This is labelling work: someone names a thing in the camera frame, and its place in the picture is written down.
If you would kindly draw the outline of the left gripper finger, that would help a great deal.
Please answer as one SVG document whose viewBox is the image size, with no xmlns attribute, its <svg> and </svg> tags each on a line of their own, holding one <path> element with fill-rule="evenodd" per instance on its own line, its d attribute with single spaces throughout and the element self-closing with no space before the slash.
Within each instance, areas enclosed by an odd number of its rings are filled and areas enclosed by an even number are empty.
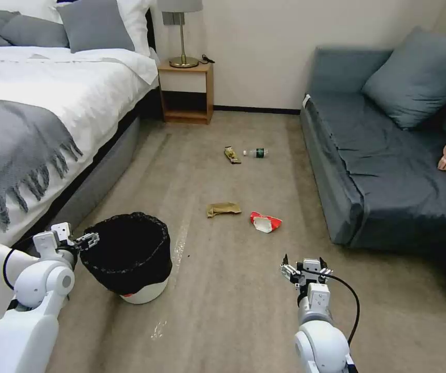
<svg viewBox="0 0 446 373">
<path fill-rule="evenodd" d="M 90 248 L 97 245 L 100 241 L 100 236 L 98 233 L 86 233 L 79 237 L 79 249 L 80 250 L 89 250 Z"/>
</svg>

